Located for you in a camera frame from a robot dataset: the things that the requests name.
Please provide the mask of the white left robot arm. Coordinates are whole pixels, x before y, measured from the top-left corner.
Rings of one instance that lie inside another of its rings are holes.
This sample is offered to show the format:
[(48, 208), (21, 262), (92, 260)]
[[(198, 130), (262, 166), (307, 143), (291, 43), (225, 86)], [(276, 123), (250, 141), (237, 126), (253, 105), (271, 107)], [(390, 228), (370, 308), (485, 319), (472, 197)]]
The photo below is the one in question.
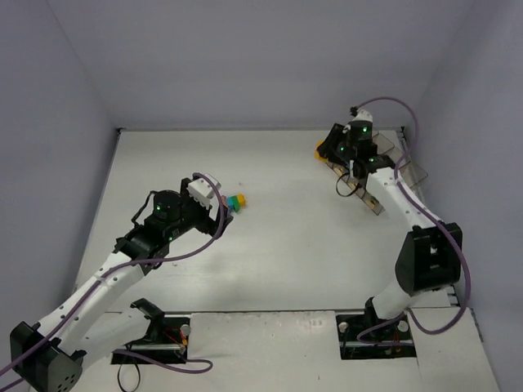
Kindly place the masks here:
[(1, 370), (16, 372), (36, 391), (69, 391), (83, 371), (98, 359), (135, 341), (156, 341), (166, 328), (165, 313), (141, 298), (112, 323), (106, 310), (130, 287), (163, 263), (171, 262), (171, 244), (192, 229), (216, 241), (233, 220), (220, 200), (220, 183), (195, 173), (178, 191), (152, 191), (153, 207), (142, 222), (117, 239), (103, 265), (63, 304), (35, 324), (19, 323), (10, 334), (11, 363)]

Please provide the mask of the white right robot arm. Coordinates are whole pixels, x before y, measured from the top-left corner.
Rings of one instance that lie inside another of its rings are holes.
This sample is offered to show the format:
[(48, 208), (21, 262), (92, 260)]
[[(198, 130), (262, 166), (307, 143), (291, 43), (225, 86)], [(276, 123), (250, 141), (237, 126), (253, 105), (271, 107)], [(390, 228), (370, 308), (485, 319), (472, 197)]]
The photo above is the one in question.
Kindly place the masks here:
[(406, 231), (391, 282), (365, 305), (365, 322), (375, 331), (400, 318), (423, 294), (469, 279), (470, 272), (460, 227), (444, 223), (421, 203), (396, 161), (378, 152), (372, 126), (367, 120), (336, 123), (317, 153), (343, 167), (355, 187), (374, 197)]

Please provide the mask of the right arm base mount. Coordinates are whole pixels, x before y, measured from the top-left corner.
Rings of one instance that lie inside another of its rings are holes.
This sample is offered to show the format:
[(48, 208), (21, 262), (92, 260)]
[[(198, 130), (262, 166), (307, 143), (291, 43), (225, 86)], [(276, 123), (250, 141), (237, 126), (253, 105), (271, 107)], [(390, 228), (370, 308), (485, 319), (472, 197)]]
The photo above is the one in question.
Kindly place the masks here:
[(403, 314), (394, 322), (371, 332), (363, 314), (335, 314), (341, 360), (415, 359), (408, 317)]

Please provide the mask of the yellow lego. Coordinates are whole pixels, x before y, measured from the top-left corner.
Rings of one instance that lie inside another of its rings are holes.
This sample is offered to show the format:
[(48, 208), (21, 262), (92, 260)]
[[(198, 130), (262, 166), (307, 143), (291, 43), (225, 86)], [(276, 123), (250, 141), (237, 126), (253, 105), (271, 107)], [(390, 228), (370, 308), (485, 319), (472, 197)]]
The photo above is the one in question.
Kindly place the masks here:
[(238, 195), (237, 195), (237, 199), (238, 199), (238, 201), (239, 201), (239, 205), (240, 205), (241, 207), (245, 207), (245, 206), (246, 206), (246, 203), (247, 203), (247, 202), (246, 202), (246, 198), (245, 198), (245, 196), (244, 196), (243, 194), (238, 194)]

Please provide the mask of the cyan green lego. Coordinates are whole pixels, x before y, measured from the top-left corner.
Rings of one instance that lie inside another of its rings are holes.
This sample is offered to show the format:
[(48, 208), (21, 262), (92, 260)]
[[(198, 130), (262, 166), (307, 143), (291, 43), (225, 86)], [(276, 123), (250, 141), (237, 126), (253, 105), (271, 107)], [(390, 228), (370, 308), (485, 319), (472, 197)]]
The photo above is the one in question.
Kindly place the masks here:
[(233, 211), (238, 212), (241, 208), (239, 199), (237, 196), (231, 196), (226, 199), (227, 207)]

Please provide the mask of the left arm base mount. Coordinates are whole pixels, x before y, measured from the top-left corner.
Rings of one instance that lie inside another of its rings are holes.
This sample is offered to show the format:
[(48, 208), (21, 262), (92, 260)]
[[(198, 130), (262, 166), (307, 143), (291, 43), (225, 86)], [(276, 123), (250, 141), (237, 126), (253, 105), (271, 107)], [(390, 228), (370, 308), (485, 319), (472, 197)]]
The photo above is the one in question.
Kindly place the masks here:
[(145, 298), (131, 303), (148, 323), (146, 332), (121, 350), (140, 354), (163, 364), (183, 364), (188, 359), (190, 316), (167, 314)]

